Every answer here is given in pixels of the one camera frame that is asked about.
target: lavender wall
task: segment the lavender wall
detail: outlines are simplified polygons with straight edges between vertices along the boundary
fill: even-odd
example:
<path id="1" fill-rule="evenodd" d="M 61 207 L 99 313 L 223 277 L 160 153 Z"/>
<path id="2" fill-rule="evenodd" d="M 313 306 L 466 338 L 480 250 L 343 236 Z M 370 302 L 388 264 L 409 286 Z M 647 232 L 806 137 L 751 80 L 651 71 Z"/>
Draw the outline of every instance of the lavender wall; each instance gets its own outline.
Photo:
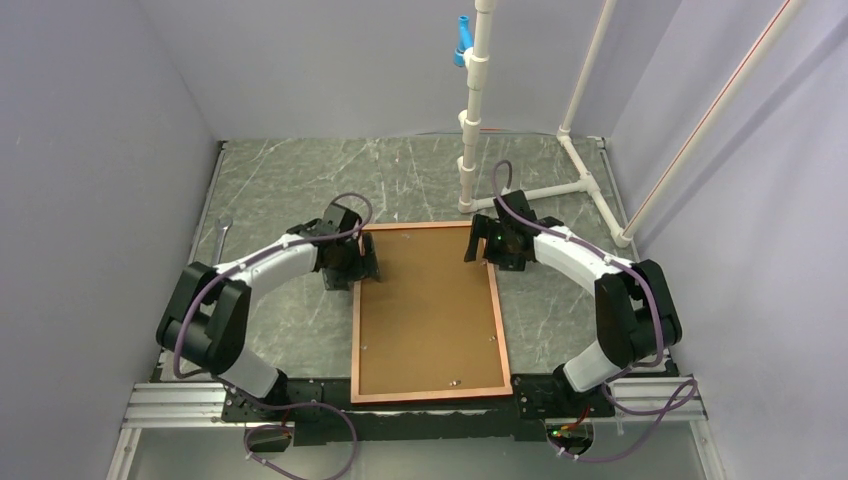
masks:
<path id="1" fill-rule="evenodd" d="M 459 130 L 456 19 L 473 24 L 473 0 L 141 3 L 220 138 Z M 483 127 L 556 132 L 602 3 L 498 3 Z M 618 3 L 575 133 L 612 132 L 679 3 Z"/>
<path id="2" fill-rule="evenodd" d="M 0 477 L 105 476 L 215 151 L 136 2 L 0 6 Z"/>
<path id="3" fill-rule="evenodd" d="M 782 4 L 684 2 L 612 135 L 633 213 Z M 848 3 L 809 0 L 637 236 L 729 478 L 848 471 Z"/>

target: gray marble floor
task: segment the gray marble floor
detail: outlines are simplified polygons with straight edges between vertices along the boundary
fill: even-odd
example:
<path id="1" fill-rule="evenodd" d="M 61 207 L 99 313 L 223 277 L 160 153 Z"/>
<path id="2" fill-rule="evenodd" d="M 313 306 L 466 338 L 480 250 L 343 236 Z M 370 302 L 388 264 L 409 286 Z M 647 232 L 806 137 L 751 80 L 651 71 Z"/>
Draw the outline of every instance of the gray marble floor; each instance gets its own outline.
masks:
<path id="1" fill-rule="evenodd" d="M 620 218 L 596 142 L 576 139 L 575 147 Z M 292 225 L 320 217 L 327 202 L 346 191 L 371 199 L 380 223 L 467 219 L 457 211 L 456 158 L 461 152 L 459 135 L 228 142 L 196 259 L 210 261 L 220 216 L 234 219 L 223 255 L 228 261 L 275 241 Z M 514 163 L 514 186 L 520 188 L 577 180 L 552 136 L 485 136 L 478 150 L 479 197 L 490 196 L 490 169 L 503 158 Z M 588 195 L 531 204 L 539 216 L 557 217 L 599 247 L 632 258 L 631 251 L 615 247 Z M 534 264 L 523 273 L 498 272 L 497 278 L 513 372 L 550 372 L 593 341 L 593 298 L 561 274 Z M 297 278 L 267 295 L 251 313 L 248 345 L 290 376 L 347 377 L 351 307 L 350 294 L 324 291 L 320 275 Z M 162 378 L 173 378 L 169 366 Z"/>

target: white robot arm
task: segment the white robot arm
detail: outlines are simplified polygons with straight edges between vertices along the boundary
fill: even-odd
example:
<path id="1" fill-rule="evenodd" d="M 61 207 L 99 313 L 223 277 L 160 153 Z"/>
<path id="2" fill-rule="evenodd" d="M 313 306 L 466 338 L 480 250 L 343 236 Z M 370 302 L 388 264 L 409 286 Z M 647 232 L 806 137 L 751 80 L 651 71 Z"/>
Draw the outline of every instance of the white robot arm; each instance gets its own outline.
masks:
<path id="1" fill-rule="evenodd" d="M 646 292 L 619 266 L 636 272 L 649 285 L 665 346 L 680 341 L 680 322 L 659 265 L 650 260 L 634 263 L 603 252 L 555 218 L 537 220 L 521 190 L 502 198 L 523 219 L 555 234 L 517 221 L 496 203 L 498 219 L 475 215 L 465 260 L 475 259 L 478 241 L 484 239 L 483 257 L 501 270 L 522 271 L 527 261 L 538 262 L 559 271 L 595 297 L 597 339 L 554 370 L 569 401 L 576 401 L 610 377 L 656 353 L 657 340 Z"/>
<path id="2" fill-rule="evenodd" d="M 362 235 L 361 245 L 356 236 L 321 240 L 351 231 L 361 223 L 362 218 L 355 212 L 331 203 L 322 219 L 292 227 L 258 252 L 214 267 L 192 263 L 177 282 L 156 332 L 156 341 L 169 350 L 181 350 L 184 358 L 263 403 L 288 403 L 286 374 L 245 345 L 248 314 L 264 295 L 307 273 L 322 271 L 328 290 L 346 290 L 354 281 L 379 278 L 370 234 Z M 202 300 L 204 304 L 214 304 L 214 308 L 208 314 L 200 311 L 194 314 L 178 349 L 179 332 L 184 328 L 191 303 L 222 274 L 226 278 Z"/>

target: blue valve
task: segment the blue valve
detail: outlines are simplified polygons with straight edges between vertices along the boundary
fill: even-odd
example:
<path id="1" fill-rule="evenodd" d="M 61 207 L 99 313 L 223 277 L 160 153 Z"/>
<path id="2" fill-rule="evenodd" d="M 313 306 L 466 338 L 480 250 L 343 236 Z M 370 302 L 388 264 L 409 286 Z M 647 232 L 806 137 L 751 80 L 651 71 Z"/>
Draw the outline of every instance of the blue valve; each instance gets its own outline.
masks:
<path id="1" fill-rule="evenodd" d="M 465 66 L 465 59 L 462 54 L 466 50 L 474 46 L 474 39 L 471 37 L 471 31 L 468 30 L 468 17 L 463 15 L 459 17 L 459 42 L 456 45 L 456 51 L 453 53 L 453 63 L 457 67 Z"/>

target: white pvc pipe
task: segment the white pvc pipe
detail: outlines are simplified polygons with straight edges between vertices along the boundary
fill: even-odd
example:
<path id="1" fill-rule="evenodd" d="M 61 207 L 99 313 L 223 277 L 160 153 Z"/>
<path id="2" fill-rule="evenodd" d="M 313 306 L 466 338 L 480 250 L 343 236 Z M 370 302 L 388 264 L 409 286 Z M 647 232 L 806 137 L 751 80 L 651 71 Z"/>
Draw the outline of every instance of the white pvc pipe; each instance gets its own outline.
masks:
<path id="1" fill-rule="evenodd" d="M 565 195 L 566 193 L 574 193 L 574 192 L 585 192 L 587 183 L 583 180 L 578 180 L 573 183 L 566 183 L 565 185 L 556 185 L 554 187 L 545 187 L 545 188 L 537 188 L 534 190 L 527 190 L 524 192 L 524 195 L 527 197 L 527 200 L 537 200 L 540 198 L 547 197 L 555 197 L 557 195 Z M 495 206 L 494 198 L 481 198 L 479 200 L 474 200 L 474 209 L 481 210 L 484 208 L 492 208 Z"/>
<path id="2" fill-rule="evenodd" d="M 477 20 L 474 25 L 474 46 L 465 52 L 465 67 L 468 70 L 468 108 L 459 114 L 462 127 L 462 157 L 458 162 L 459 211 L 463 213 L 475 210 L 472 188 L 476 169 L 477 141 L 480 138 L 480 104 L 483 87 L 486 84 L 489 69 L 489 38 L 492 34 L 492 12 L 495 0 L 476 0 Z"/>
<path id="3" fill-rule="evenodd" d="M 607 227 L 609 228 L 610 235 L 612 235 L 613 239 L 618 238 L 621 235 L 621 226 L 618 224 L 615 214 L 612 213 L 612 209 L 610 209 L 607 199 L 604 198 L 604 194 L 601 193 L 601 189 L 598 186 L 598 182 L 595 180 L 595 177 L 593 177 L 586 168 L 586 165 L 583 163 L 583 159 L 580 158 L 580 154 L 577 153 L 577 149 L 574 148 L 574 143 L 572 143 L 571 137 L 567 134 L 557 135 L 557 139 L 559 140 L 560 145 L 565 148 L 568 156 L 571 157 L 574 167 L 577 168 L 577 171 L 580 173 L 580 179 L 587 182 L 585 191 L 589 192 L 589 195 L 598 207 L 598 211 L 601 213 L 601 218 L 604 219 L 604 222 L 606 222 Z"/>
<path id="4" fill-rule="evenodd" d="M 750 50 L 748 50 L 748 53 L 742 59 L 739 66 L 736 67 L 733 75 L 730 76 L 730 79 L 724 84 L 724 87 L 721 89 L 718 96 L 715 100 L 713 100 L 710 108 L 708 108 L 704 116 L 701 117 L 701 121 L 698 122 L 695 130 L 689 134 L 689 137 L 683 143 L 683 146 L 680 147 L 677 155 L 674 156 L 671 164 L 669 164 L 668 168 L 665 169 L 657 184 L 654 185 L 651 193 L 649 193 L 648 197 L 645 198 L 642 206 L 639 207 L 639 210 L 637 210 L 636 214 L 633 215 L 633 218 L 630 219 L 630 223 L 628 223 L 624 230 L 620 233 L 619 238 L 616 239 L 616 244 L 624 243 L 626 245 L 633 240 L 633 235 L 642 225 L 642 222 L 644 222 L 650 211 L 654 208 L 657 200 L 662 197 L 668 185 L 679 173 L 681 167 L 683 167 L 686 162 L 692 158 L 692 152 L 695 151 L 698 144 L 701 143 L 707 132 L 709 132 L 715 124 L 716 119 L 721 116 L 722 111 L 724 111 L 733 97 L 739 92 L 751 72 L 766 56 L 771 47 L 774 46 L 774 42 L 780 37 L 780 34 L 786 30 L 789 22 L 795 14 L 798 13 L 798 10 L 801 9 L 805 1 L 806 0 L 786 0 L 774 17 L 772 17 L 765 30 L 763 30 L 763 33 L 760 34 L 757 41 L 754 42 L 754 45 Z"/>
<path id="5" fill-rule="evenodd" d="M 563 119 L 562 125 L 559 127 L 560 133 L 568 134 L 571 131 L 571 122 L 574 121 L 577 107 L 580 106 L 583 92 L 589 83 L 589 75 L 592 73 L 592 67 L 595 66 L 595 59 L 598 58 L 601 43 L 604 41 L 607 27 L 609 26 L 610 19 L 612 19 L 612 11 L 615 9 L 617 2 L 618 0 L 606 0 L 604 6 L 601 8 L 598 26 L 595 27 L 595 34 L 592 35 L 592 43 L 589 44 L 589 51 L 586 53 L 586 59 L 583 60 L 583 68 L 580 70 L 580 76 L 577 78 L 577 85 L 574 87 L 574 93 L 571 95 L 571 102 L 568 104 L 568 110 L 565 112 L 565 119 Z"/>

